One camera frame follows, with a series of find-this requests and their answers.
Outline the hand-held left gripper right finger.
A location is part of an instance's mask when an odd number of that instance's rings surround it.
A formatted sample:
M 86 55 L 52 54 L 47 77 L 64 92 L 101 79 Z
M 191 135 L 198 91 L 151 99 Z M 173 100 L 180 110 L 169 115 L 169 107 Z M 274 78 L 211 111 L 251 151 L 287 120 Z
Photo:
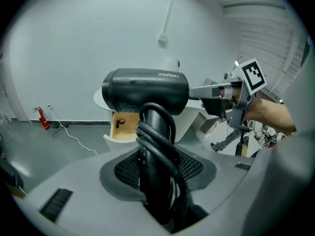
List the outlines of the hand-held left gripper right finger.
M 242 233 L 183 236 L 312 236 L 315 230 L 315 60 L 307 58 L 284 103 L 258 99 L 249 118 L 292 135 L 252 159 L 254 200 Z

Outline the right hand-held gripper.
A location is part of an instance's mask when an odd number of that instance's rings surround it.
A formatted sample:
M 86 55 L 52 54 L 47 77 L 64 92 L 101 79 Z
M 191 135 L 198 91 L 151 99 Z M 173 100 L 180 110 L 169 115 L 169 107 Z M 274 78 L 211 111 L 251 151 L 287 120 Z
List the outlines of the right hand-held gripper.
M 258 61 L 253 58 L 236 66 L 232 72 L 224 75 L 224 82 L 190 88 L 189 97 L 201 99 L 207 114 L 226 118 L 230 127 L 248 130 L 244 126 L 246 110 L 255 94 L 267 85 Z M 235 89 L 241 90 L 239 98 L 230 110 L 225 110 L 226 99 L 233 99 Z

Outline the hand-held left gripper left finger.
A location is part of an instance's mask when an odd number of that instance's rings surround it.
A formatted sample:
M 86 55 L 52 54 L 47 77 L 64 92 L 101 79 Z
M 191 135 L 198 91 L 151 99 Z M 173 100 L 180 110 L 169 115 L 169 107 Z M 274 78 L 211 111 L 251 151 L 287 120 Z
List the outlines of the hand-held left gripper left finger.
M 192 191 L 192 201 L 207 212 L 207 217 L 184 229 L 185 233 L 242 233 L 254 200 L 250 171 L 238 163 L 252 164 L 252 159 L 209 152 L 199 147 L 181 146 L 180 150 L 203 163 L 209 163 L 193 181 L 207 181 L 202 189 Z M 26 198 L 15 202 L 24 215 L 42 233 L 165 233 L 144 208 L 141 201 L 121 200 L 101 184 L 101 177 L 114 178 L 102 166 L 116 163 L 132 149 L 108 152 L 74 162 L 42 182 Z M 70 190 L 56 222 L 40 213 L 49 198 L 59 189 Z

